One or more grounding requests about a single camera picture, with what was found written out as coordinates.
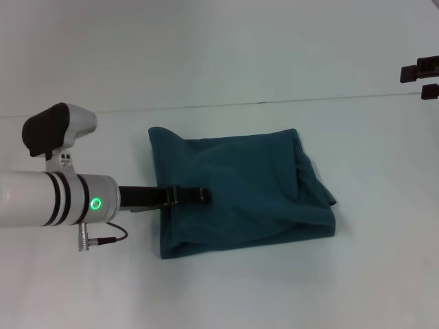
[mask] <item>black stripe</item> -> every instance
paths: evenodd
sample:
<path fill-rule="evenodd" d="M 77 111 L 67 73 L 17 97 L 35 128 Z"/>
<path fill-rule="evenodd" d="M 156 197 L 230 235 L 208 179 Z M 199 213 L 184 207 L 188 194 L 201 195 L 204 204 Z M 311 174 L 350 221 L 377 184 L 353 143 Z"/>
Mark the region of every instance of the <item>black stripe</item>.
<path fill-rule="evenodd" d="M 54 222 L 54 220 L 56 218 L 56 215 L 58 214 L 58 211 L 60 211 L 60 204 L 61 204 L 60 185 L 58 184 L 58 181 L 56 180 L 54 175 L 52 175 L 51 173 L 46 173 L 46 174 L 49 176 L 50 180 L 54 184 L 54 188 L 55 188 L 55 206 L 54 206 L 54 211 L 52 212 L 52 216 L 50 216 L 50 219 L 43 226 L 48 226 L 48 225 L 50 225 L 50 224 L 52 224 Z"/>
<path fill-rule="evenodd" d="M 81 175 L 77 175 L 77 177 L 80 179 L 82 187 L 84 188 L 84 207 L 82 209 L 80 218 L 75 223 L 75 224 L 81 224 L 88 212 L 88 204 L 90 203 L 90 192 L 88 191 L 88 185 L 85 179 Z"/>
<path fill-rule="evenodd" d="M 61 182 L 64 185 L 64 189 L 66 191 L 66 204 L 64 205 L 64 211 L 62 212 L 60 220 L 54 225 L 54 226 L 57 226 L 57 225 L 62 224 L 62 222 L 66 220 L 67 215 L 69 214 L 70 203 L 71 203 L 71 199 L 70 199 L 71 194 L 70 194 L 69 182 L 67 181 L 66 176 L 64 176 L 64 174 L 59 172 L 59 171 L 55 172 L 55 174 L 61 179 Z"/>

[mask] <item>black cable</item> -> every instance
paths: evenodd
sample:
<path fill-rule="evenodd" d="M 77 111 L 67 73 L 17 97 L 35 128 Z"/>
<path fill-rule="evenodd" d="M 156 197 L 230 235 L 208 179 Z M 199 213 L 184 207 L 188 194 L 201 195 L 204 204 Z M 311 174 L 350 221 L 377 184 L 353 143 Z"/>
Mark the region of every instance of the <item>black cable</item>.
<path fill-rule="evenodd" d="M 121 237 L 121 238 L 117 238 L 116 239 L 116 242 L 117 241 L 122 241 L 122 240 L 125 240 L 126 238 L 128 238 L 128 232 L 124 229 L 124 228 L 122 228 L 121 226 L 119 226 L 119 225 L 116 225 L 116 224 L 113 224 L 113 223 L 107 223 L 109 226 L 112 226 L 112 227 L 114 227 L 114 228 L 116 228 L 116 229 L 118 229 L 118 230 L 121 230 L 122 232 L 123 232 L 123 237 Z"/>
<path fill-rule="evenodd" d="M 123 237 L 116 238 L 115 236 L 109 237 L 109 238 L 97 238 L 97 245 L 106 245 L 108 243 L 114 243 L 118 241 L 125 240 L 128 237 L 128 232 L 124 228 L 121 228 L 119 225 L 113 224 L 113 223 L 107 223 L 109 226 L 112 226 L 118 230 L 121 230 L 123 232 Z"/>

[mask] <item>green light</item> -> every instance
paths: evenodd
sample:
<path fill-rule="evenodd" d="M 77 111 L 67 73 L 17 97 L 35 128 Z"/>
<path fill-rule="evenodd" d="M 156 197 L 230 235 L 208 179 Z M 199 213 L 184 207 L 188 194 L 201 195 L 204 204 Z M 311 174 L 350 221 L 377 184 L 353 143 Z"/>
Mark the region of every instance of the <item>green light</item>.
<path fill-rule="evenodd" d="M 101 208 L 101 206 L 102 206 L 102 201 L 101 201 L 101 199 L 98 198 L 98 197 L 94 198 L 94 199 L 91 200 L 91 202 L 90 202 L 90 207 L 91 207 L 93 210 L 97 210 L 97 209 Z"/>

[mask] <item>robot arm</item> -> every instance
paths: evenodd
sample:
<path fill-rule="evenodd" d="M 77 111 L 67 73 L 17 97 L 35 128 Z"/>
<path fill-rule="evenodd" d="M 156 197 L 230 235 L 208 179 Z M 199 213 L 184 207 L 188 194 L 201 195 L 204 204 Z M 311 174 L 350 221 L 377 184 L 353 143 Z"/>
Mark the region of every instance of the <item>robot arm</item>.
<path fill-rule="evenodd" d="M 108 223 L 120 210 L 209 203 L 205 188 L 118 186 L 110 176 L 77 174 L 67 149 L 96 127 L 94 113 L 65 103 L 25 122 L 23 142 L 31 156 L 45 156 L 46 172 L 0 173 L 0 227 L 79 225 L 80 250 L 87 250 L 116 242 L 88 239 L 86 225 Z"/>

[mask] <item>cloth fold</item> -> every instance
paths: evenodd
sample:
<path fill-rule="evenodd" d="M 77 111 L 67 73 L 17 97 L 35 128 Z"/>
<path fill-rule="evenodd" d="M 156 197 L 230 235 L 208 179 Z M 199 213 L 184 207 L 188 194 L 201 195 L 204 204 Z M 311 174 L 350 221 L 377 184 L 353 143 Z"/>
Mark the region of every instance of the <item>cloth fold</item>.
<path fill-rule="evenodd" d="M 161 210 L 161 257 L 333 236 L 335 200 L 294 129 L 184 140 L 149 130 L 158 186 L 210 190 L 209 205 Z"/>

